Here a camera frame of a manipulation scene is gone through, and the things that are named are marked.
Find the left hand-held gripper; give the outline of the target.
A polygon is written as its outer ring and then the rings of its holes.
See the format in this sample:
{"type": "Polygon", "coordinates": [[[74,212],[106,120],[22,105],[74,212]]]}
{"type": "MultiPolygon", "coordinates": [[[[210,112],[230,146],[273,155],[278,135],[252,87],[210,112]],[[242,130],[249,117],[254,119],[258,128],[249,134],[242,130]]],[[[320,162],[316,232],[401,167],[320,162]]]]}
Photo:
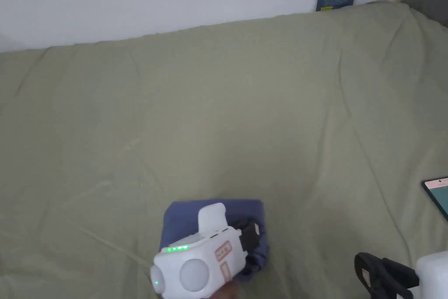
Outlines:
{"type": "Polygon", "coordinates": [[[261,270],[260,203],[172,203],[150,268],[164,299],[205,299],[261,270]]]}

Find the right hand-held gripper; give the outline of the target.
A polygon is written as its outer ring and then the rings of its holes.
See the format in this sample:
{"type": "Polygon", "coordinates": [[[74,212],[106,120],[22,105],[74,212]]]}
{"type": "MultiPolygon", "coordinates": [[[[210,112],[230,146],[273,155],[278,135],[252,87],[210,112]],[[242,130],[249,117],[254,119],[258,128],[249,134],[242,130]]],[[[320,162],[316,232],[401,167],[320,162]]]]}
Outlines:
{"type": "Polygon", "coordinates": [[[421,299],[448,297],[448,252],[424,256],[414,269],[370,253],[358,253],[354,258],[356,276],[371,299],[412,299],[411,288],[419,285],[421,299]]]}

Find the person's left hand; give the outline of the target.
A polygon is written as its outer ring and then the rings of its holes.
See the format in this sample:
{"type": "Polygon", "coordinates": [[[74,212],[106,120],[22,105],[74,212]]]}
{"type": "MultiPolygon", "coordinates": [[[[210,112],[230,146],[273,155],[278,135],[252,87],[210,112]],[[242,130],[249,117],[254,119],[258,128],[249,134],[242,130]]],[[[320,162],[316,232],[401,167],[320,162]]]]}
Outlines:
{"type": "Polygon", "coordinates": [[[230,281],[222,286],[210,299],[237,299],[239,286],[235,281],[230,281]]]}

